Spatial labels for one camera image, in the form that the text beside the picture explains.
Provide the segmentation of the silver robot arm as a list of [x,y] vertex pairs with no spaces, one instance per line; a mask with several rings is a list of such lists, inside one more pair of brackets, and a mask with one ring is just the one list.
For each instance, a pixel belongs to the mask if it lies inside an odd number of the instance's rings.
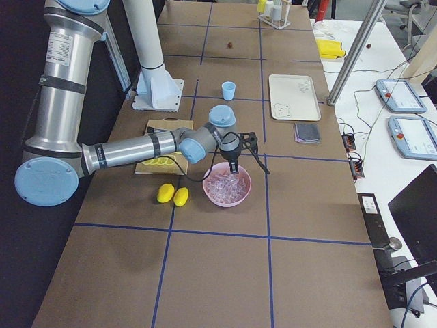
[[213,107],[196,130],[178,128],[144,136],[80,145],[77,141],[94,44],[109,30],[108,1],[47,1],[51,28],[40,77],[36,130],[23,147],[17,193],[36,206],[56,206],[77,190],[79,178],[99,169],[137,163],[181,152],[197,163],[219,149],[232,172],[238,171],[243,142],[227,105]]

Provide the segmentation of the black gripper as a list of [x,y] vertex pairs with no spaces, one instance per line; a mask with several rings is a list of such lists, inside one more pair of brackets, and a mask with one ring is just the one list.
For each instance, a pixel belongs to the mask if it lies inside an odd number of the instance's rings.
[[224,138],[219,146],[221,156],[229,162],[231,174],[238,173],[238,157],[242,152],[239,138]]

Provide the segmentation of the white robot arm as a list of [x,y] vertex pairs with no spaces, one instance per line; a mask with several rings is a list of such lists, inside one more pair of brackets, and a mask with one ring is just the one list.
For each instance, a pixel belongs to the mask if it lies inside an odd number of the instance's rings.
[[160,68],[164,64],[164,59],[153,2],[123,0],[123,5],[139,63],[145,69]]

